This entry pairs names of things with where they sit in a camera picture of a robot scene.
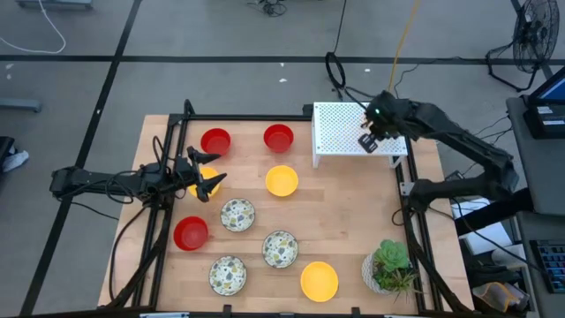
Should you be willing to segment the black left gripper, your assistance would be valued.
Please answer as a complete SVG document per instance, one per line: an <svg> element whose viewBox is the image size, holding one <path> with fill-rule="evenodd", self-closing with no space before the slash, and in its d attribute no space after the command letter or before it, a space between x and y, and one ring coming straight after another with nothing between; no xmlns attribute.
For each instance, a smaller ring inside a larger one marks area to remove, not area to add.
<svg viewBox="0 0 565 318"><path fill-rule="evenodd" d="M197 198L202 202L208 202L209 195L227 177L227 174L206 178L203 173L200 174L199 164L211 163L220 157L220 154L201 153L192 146L188 147L187 157L178 156L175 159L173 169L175 192L194 186Z"/></svg>

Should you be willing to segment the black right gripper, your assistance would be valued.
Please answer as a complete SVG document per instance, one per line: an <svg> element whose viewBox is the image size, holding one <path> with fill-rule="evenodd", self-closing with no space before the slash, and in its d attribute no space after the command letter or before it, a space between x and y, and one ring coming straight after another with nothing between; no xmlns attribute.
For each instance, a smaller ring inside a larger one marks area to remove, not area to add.
<svg viewBox="0 0 565 318"><path fill-rule="evenodd" d="M385 116L376 113L365 114L365 126L371 134L363 134L358 139L358 144L368 153L373 153L378 144L373 141L376 140L394 139L396 140L400 134L397 127Z"/></svg>

